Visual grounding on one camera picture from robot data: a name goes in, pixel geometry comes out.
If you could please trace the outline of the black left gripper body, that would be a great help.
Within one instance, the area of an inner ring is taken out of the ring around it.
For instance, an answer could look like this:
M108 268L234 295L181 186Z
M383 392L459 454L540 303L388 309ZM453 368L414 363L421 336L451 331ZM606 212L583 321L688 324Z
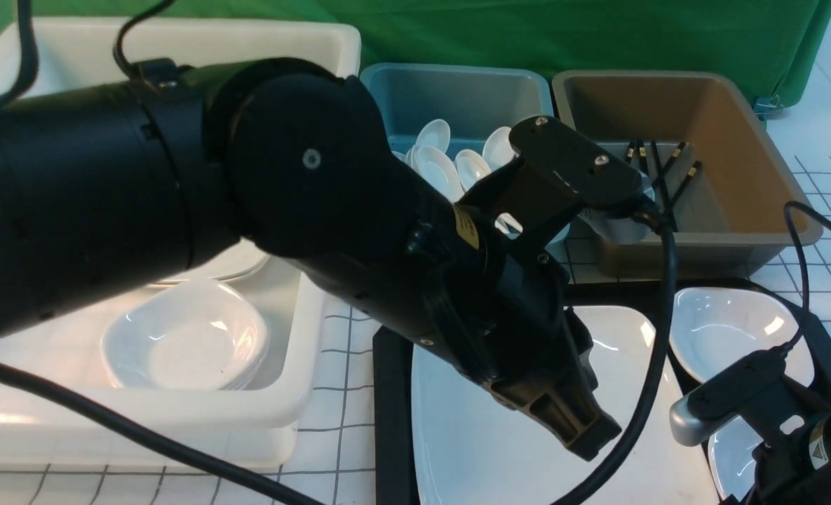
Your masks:
M585 324L566 308L563 268L453 203L422 203L415 255L427 332L415 342L586 461L621 427L595 399Z

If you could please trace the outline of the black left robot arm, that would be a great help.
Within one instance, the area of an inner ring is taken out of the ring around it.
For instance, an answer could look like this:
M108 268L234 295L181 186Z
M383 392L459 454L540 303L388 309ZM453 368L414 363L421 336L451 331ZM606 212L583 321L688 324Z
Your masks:
M635 176L553 117L460 203L396 158L358 78L294 58L0 98L0 337L210 261L242 238L428 349L591 460L621 427L547 242L623 215Z

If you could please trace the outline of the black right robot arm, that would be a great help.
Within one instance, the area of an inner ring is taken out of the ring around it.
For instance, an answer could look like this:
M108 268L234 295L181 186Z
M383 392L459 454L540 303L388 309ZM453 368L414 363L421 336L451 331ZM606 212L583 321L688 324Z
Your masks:
M771 447L737 419L709 444L722 504L831 504L831 415L783 435Z

